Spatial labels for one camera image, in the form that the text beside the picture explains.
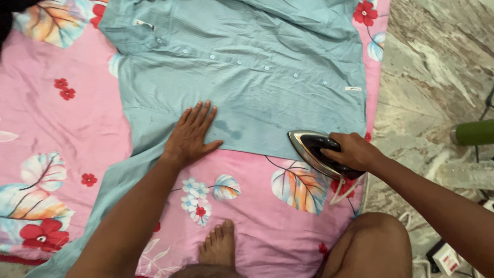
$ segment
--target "clothes iron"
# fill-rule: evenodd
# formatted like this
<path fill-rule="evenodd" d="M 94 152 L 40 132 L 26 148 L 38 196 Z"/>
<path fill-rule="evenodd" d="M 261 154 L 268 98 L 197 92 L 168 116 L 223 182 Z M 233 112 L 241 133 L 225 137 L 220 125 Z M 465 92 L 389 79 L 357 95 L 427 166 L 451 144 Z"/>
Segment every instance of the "clothes iron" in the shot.
<path fill-rule="evenodd" d="M 365 173 L 339 164 L 321 153 L 321 148 L 341 152 L 341 146 L 329 138 L 327 134 L 309 130 L 295 130 L 288 132 L 288 138 L 290 138 L 298 154 L 310 166 L 326 176 L 334 179 L 345 177 L 354 180 Z"/>

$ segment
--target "left hand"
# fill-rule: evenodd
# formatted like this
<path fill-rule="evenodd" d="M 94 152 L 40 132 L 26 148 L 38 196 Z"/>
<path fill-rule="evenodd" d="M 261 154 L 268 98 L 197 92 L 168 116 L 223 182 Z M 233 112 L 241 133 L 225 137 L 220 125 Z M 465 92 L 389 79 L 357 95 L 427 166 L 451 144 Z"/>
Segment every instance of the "left hand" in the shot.
<path fill-rule="evenodd" d="M 165 150 L 159 160 L 166 160 L 183 169 L 223 144 L 222 140 L 204 144 L 204 137 L 217 112 L 214 106 L 208 115 L 210 107 L 211 102 L 207 100 L 204 107 L 203 102 L 199 101 L 194 109 L 189 107 L 185 110 L 166 141 Z"/>

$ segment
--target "green bottle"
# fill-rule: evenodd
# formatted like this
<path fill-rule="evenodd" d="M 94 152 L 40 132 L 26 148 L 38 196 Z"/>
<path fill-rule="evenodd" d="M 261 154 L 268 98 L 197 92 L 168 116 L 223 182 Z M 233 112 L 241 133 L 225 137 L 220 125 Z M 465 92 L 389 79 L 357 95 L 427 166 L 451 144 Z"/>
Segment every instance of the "green bottle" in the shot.
<path fill-rule="evenodd" d="M 494 144 L 494 119 L 454 126 L 450 137 L 454 144 L 461 146 Z"/>

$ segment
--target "forearm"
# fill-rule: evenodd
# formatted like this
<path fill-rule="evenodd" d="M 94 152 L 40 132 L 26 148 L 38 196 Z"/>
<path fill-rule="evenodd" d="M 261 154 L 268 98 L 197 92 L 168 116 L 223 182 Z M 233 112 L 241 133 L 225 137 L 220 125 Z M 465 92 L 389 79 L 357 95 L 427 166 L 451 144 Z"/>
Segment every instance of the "forearm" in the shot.
<path fill-rule="evenodd" d="M 494 273 L 494 214 L 383 157 L 370 170 L 414 207 L 463 258 L 486 277 Z"/>
<path fill-rule="evenodd" d="M 133 277 L 179 172 L 171 162 L 159 160 L 106 215 L 67 276 L 85 276 L 82 271 L 90 270 L 101 277 Z"/>

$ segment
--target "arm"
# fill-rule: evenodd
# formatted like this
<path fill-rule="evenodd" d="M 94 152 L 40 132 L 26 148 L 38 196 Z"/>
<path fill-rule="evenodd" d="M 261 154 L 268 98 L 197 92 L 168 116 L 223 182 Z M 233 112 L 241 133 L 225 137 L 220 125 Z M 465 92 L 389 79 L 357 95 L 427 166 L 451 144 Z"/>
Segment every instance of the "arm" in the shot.
<path fill-rule="evenodd" d="M 494 213 L 386 157 L 357 133 L 329 137 L 342 152 L 321 149 L 325 156 L 383 180 L 473 267 L 494 277 Z"/>
<path fill-rule="evenodd" d="M 178 174 L 223 143 L 204 144 L 217 109 L 207 115 L 209 100 L 202 106 L 182 114 L 156 165 L 110 210 L 66 277 L 134 277 Z"/>

